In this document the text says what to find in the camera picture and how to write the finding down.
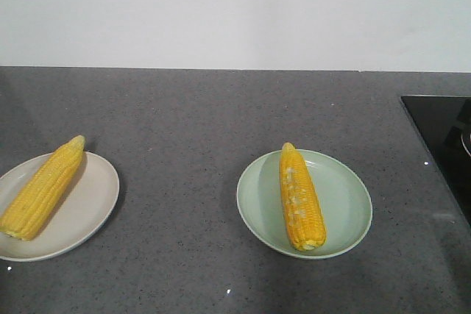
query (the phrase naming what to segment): yellow corn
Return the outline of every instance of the yellow corn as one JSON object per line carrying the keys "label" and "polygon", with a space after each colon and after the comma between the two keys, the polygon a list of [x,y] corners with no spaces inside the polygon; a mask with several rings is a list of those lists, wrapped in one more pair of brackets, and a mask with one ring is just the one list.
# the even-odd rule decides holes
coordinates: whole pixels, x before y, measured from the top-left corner
{"label": "yellow corn", "polygon": [[39,233],[77,171],[84,145],[78,135],[52,153],[0,217],[1,232],[22,240]]}
{"label": "yellow corn", "polygon": [[280,190],[286,231],[293,247],[305,251],[324,244],[327,230],[314,184],[304,158],[290,143],[281,150]]}

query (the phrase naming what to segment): corn tip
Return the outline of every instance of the corn tip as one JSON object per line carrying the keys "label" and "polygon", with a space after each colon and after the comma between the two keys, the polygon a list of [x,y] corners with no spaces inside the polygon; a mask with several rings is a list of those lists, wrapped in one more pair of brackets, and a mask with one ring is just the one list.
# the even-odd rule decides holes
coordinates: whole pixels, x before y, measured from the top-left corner
{"label": "corn tip", "polygon": [[296,148],[294,147],[294,145],[292,143],[284,143],[283,147],[282,147],[283,151],[293,151],[295,149]]}

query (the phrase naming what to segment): black glass surface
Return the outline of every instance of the black glass surface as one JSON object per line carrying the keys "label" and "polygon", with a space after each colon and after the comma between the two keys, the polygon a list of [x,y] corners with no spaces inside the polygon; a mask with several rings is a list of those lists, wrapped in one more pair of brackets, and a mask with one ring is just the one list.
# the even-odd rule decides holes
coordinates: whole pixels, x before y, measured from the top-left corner
{"label": "black glass surface", "polygon": [[471,97],[402,100],[471,226],[471,156],[461,141],[463,129],[471,124]]}

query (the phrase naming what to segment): gray countertop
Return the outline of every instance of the gray countertop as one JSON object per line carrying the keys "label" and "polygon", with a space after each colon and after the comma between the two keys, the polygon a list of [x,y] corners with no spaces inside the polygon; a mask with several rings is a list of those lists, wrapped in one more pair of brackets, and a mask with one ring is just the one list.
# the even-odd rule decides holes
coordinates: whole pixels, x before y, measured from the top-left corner
{"label": "gray countertop", "polygon": [[[121,181],[81,246],[0,260],[0,313],[468,313],[470,227],[404,94],[471,96],[471,74],[0,68],[0,174],[83,134]],[[346,254],[287,257],[238,214],[242,171],[287,140],[368,188]]]}

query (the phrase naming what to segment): white wall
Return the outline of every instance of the white wall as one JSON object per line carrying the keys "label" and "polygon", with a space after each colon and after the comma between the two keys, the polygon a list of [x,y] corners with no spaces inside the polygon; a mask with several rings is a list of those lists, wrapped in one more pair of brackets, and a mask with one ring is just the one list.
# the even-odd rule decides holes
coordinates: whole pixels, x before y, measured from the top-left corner
{"label": "white wall", "polygon": [[0,65],[471,72],[471,0],[0,0]]}

